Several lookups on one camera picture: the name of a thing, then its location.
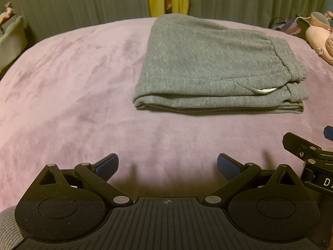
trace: gray striped fabric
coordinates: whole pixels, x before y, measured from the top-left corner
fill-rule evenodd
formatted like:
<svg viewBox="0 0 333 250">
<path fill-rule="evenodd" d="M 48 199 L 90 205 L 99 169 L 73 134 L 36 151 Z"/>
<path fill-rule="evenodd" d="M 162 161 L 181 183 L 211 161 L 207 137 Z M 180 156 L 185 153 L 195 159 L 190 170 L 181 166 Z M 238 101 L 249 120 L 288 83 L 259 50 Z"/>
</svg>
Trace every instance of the gray striped fabric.
<svg viewBox="0 0 333 250">
<path fill-rule="evenodd" d="M 12 250 L 23 240 L 14 218 L 15 207 L 0 213 L 0 250 Z"/>
</svg>

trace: pink object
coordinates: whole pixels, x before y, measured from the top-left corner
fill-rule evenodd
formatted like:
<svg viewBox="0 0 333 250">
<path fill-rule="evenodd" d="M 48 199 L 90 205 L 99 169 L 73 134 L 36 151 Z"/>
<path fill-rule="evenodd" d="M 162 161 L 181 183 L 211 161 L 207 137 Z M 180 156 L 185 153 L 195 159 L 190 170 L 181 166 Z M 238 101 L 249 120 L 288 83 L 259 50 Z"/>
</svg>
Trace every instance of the pink object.
<svg viewBox="0 0 333 250">
<path fill-rule="evenodd" d="M 138 111 L 132 104 L 154 18 L 87 27 L 28 49 L 0 81 L 0 211 L 16 205 L 47 163 L 60 169 L 94 163 L 110 153 L 119 170 L 110 183 L 138 196 L 198 196 L 226 180 L 219 153 L 274 169 L 303 162 L 283 149 L 293 132 L 324 150 L 333 143 L 330 66 L 302 39 L 244 24 L 236 29 L 285 38 L 305 64 L 310 98 L 297 114 L 188 116 Z"/>
</svg>

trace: silver screw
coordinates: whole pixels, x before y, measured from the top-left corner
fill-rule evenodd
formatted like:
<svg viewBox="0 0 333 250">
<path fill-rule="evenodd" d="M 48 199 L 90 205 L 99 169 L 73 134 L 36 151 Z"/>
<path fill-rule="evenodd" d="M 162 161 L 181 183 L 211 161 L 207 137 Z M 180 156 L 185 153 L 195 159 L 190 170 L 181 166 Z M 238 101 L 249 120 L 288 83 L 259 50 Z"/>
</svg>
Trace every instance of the silver screw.
<svg viewBox="0 0 333 250">
<path fill-rule="evenodd" d="M 217 204 L 222 201 L 222 199 L 219 196 L 216 195 L 210 195 L 205 198 L 206 202 L 210 204 Z"/>
<path fill-rule="evenodd" d="M 129 198 L 127 196 L 119 195 L 113 199 L 113 202 L 115 202 L 117 204 L 125 204 L 125 203 L 129 202 Z"/>
</svg>

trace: ridged black surface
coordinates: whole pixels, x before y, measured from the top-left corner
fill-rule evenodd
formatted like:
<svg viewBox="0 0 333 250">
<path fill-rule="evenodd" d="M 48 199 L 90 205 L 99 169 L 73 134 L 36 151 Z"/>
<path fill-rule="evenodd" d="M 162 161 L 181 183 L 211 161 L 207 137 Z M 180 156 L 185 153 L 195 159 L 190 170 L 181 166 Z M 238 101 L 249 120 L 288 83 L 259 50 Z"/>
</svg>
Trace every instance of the ridged black surface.
<svg viewBox="0 0 333 250">
<path fill-rule="evenodd" d="M 196 198 L 139 198 L 114 209 L 89 236 L 62 244 L 25 240 L 17 250 L 319 250 L 308 239 L 272 244 L 238 231 L 224 211 Z"/>
</svg>

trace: plush blanket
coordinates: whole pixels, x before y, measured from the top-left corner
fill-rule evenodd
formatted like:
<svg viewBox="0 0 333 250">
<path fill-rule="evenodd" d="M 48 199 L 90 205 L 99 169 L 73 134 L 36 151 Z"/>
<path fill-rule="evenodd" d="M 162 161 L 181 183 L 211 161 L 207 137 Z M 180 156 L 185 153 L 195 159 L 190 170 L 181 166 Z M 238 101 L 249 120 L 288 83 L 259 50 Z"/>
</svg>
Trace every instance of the plush blanket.
<svg viewBox="0 0 333 250">
<path fill-rule="evenodd" d="M 151 28 L 133 101 L 187 114 L 300 114 L 305 78 L 285 39 L 168 14 Z"/>
<path fill-rule="evenodd" d="M 333 66 L 302 39 L 228 21 L 235 29 L 285 39 L 307 68 L 304 113 L 190 116 L 137 110 L 133 92 L 154 18 L 108 23 L 45 39 L 28 49 L 0 81 L 0 211 L 17 204 L 48 163 L 71 169 L 110 153 L 119 170 L 109 183 L 138 196 L 198 196 L 222 186 L 216 159 L 273 169 L 303 161 L 285 151 L 293 132 L 332 150 Z"/>
</svg>

